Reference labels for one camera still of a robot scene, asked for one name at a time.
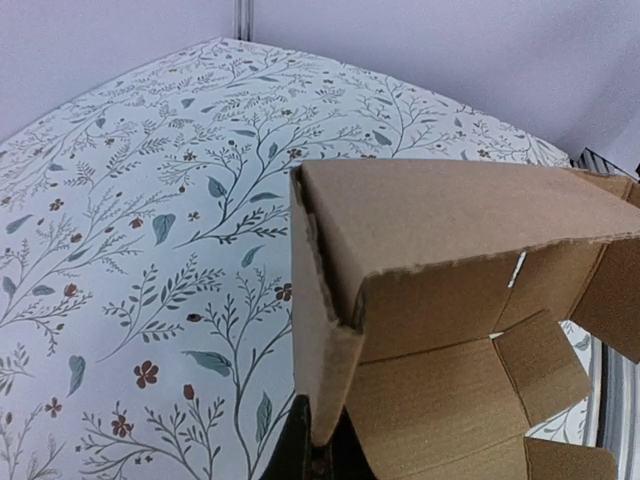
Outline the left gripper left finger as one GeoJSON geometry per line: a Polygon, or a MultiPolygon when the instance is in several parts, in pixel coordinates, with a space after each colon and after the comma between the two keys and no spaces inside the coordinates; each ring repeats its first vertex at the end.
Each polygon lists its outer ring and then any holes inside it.
{"type": "Polygon", "coordinates": [[[308,397],[297,395],[261,480],[311,478],[310,420],[308,397]]]}

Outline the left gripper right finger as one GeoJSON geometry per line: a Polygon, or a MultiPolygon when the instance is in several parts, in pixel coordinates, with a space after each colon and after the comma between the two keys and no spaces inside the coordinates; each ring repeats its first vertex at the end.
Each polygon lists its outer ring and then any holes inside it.
{"type": "Polygon", "coordinates": [[[346,408],[328,446],[326,478],[334,480],[376,480],[346,408]]]}

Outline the brown cardboard box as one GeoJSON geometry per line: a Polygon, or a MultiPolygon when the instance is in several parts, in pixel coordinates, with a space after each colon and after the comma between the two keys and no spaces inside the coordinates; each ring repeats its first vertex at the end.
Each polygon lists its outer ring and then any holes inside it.
{"type": "Polygon", "coordinates": [[[613,479],[529,436],[591,383],[570,320],[639,358],[639,186],[455,160],[291,174],[294,381],[311,445],[347,409],[377,479],[613,479]]]}

